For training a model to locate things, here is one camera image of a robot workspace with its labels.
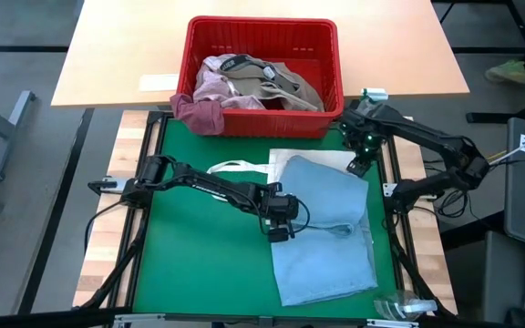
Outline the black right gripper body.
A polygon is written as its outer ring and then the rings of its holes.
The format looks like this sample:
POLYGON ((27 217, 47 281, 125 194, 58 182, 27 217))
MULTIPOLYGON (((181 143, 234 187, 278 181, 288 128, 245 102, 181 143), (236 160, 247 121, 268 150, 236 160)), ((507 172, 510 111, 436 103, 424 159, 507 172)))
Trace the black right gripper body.
POLYGON ((384 141, 378 126, 358 109, 346 108, 339 120, 344 146, 361 158, 372 158, 384 141))

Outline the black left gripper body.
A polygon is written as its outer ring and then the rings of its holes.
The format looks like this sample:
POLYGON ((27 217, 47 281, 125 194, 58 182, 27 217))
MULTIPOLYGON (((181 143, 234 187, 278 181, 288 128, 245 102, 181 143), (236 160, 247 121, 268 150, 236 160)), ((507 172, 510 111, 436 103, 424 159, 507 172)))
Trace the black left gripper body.
POLYGON ((287 226, 298 216, 299 201, 292 194, 283 194, 281 182, 258 185, 255 205, 257 215, 273 228, 287 226))

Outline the white printed tote bag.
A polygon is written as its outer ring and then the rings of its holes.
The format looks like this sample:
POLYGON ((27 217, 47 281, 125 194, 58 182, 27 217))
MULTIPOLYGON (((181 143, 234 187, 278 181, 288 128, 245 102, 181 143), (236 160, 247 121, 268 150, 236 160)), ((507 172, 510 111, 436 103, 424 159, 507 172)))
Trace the white printed tote bag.
POLYGON ((342 150, 271 149, 266 164, 228 160, 208 169, 219 172, 258 172, 269 182, 280 182, 283 191, 307 206, 364 206, 368 182, 345 171, 354 154, 342 150))

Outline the light blue jeans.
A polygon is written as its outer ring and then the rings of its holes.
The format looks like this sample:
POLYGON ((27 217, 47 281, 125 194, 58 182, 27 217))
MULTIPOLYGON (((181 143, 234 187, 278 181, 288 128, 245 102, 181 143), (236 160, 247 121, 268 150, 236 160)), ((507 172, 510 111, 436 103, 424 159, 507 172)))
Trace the light blue jeans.
POLYGON ((299 200, 292 224, 295 237, 272 245, 281 305, 323 302, 377 286, 367 201, 315 207, 299 200))

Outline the maroon shirt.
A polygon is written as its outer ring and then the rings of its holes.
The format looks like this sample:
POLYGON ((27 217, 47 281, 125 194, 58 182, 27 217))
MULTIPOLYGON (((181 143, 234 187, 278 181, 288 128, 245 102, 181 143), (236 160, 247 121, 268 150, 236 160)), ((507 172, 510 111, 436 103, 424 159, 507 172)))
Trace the maroon shirt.
POLYGON ((188 95, 175 94, 170 98, 170 105, 173 117, 194 134, 214 136, 224 131, 222 107, 218 101, 194 101, 188 95))

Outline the khaki trousers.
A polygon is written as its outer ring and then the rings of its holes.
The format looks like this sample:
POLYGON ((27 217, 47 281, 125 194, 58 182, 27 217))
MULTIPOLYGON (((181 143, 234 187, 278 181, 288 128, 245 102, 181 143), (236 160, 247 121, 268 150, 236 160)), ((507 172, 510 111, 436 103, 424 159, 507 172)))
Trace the khaki trousers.
POLYGON ((317 91, 285 63, 235 55, 223 61, 218 72, 232 82, 241 96, 278 100, 286 110, 324 112, 324 102, 317 91))

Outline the green table mat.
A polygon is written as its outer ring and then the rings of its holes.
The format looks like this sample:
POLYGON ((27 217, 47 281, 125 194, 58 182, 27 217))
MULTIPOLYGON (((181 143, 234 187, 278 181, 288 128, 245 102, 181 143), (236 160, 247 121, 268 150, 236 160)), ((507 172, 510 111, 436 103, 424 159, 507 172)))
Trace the green table mat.
POLYGON ((377 287, 327 302, 283 307, 271 245, 255 216, 177 187, 153 197, 134 297, 137 313, 372 318, 376 296, 396 290, 377 168, 367 174, 377 287))

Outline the black desk foot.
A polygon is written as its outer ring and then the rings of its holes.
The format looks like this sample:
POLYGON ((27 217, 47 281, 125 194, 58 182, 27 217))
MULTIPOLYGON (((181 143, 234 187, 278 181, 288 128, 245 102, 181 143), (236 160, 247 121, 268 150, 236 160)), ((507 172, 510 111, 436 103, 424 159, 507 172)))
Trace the black desk foot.
POLYGON ((516 113, 469 112, 466 121, 473 124, 506 124, 510 118, 525 118, 525 108, 516 113))

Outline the pink garment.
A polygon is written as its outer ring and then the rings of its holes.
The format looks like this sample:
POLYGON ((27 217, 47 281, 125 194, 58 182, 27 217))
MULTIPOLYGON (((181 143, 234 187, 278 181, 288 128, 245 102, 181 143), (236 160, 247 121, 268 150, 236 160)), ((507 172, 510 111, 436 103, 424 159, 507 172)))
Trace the pink garment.
POLYGON ((218 101, 222 108, 264 109, 264 105, 253 95, 242 95, 235 85, 219 72, 221 64, 233 56, 224 54, 208 56, 196 75, 192 98, 195 101, 218 101))

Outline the clear spray bottle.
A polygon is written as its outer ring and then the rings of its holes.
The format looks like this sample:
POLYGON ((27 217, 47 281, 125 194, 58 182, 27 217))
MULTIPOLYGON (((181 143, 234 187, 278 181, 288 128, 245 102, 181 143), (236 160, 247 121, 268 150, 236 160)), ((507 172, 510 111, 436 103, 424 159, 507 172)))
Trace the clear spray bottle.
POLYGON ((411 291, 396 291, 374 299, 376 311, 387 320, 415 321, 438 309, 434 300, 421 299, 411 291))

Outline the green shoe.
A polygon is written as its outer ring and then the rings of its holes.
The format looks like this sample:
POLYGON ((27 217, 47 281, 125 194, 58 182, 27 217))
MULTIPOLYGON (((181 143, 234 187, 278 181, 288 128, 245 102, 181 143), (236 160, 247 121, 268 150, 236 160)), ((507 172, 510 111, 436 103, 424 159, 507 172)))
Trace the green shoe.
POLYGON ((495 83, 525 84, 525 62, 510 60, 485 72, 485 78, 495 83))

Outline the white paper label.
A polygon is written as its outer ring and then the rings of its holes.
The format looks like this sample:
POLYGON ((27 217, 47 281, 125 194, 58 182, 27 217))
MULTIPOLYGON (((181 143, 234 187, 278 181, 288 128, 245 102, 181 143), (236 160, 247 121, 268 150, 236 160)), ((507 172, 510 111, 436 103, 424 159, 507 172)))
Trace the white paper label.
POLYGON ((178 87, 179 78, 179 74, 143 75, 139 79, 139 91, 175 91, 178 87))

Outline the light wooden desk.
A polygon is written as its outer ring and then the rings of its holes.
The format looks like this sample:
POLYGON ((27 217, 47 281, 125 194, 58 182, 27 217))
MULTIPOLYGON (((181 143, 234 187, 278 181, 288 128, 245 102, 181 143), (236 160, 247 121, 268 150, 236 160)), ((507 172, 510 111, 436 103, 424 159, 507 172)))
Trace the light wooden desk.
POLYGON ((165 103, 186 31, 198 15, 325 18, 337 27, 344 94, 464 95, 459 69, 430 0, 85 0, 52 98, 55 108, 165 103))

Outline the grey metal desk leg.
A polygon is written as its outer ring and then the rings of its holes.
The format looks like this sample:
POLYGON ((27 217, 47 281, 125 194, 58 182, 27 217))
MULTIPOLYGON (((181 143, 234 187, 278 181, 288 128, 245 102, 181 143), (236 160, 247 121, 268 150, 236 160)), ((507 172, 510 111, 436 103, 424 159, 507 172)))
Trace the grey metal desk leg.
POLYGON ((4 170, 8 155, 13 147, 16 134, 29 105, 36 100, 36 95, 30 90, 21 92, 8 118, 0 115, 0 181, 5 178, 4 170))

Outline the black frame strut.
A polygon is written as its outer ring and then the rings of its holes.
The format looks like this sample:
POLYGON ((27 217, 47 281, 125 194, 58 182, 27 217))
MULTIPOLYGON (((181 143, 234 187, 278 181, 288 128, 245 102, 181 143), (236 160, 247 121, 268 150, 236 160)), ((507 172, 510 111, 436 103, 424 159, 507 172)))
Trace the black frame strut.
POLYGON ((131 260, 140 254, 146 229, 147 220, 142 219, 137 234, 129 245, 125 255, 117 262, 115 268, 111 271, 101 286, 94 292, 91 298, 80 306, 81 309, 98 309, 105 301, 113 287, 118 284, 118 280, 129 266, 131 260))
POLYGON ((439 317, 444 318, 455 318, 456 315, 451 313, 439 300, 439 298, 430 290, 425 280, 419 274, 417 267, 410 261, 406 252, 402 248, 400 241, 396 235, 395 228, 387 228, 389 235, 389 240, 391 242, 391 251, 400 261, 402 266, 408 273, 408 276, 412 280, 413 286, 415 289, 420 292, 427 299, 430 299, 435 302, 437 309, 434 311, 434 314, 439 317))

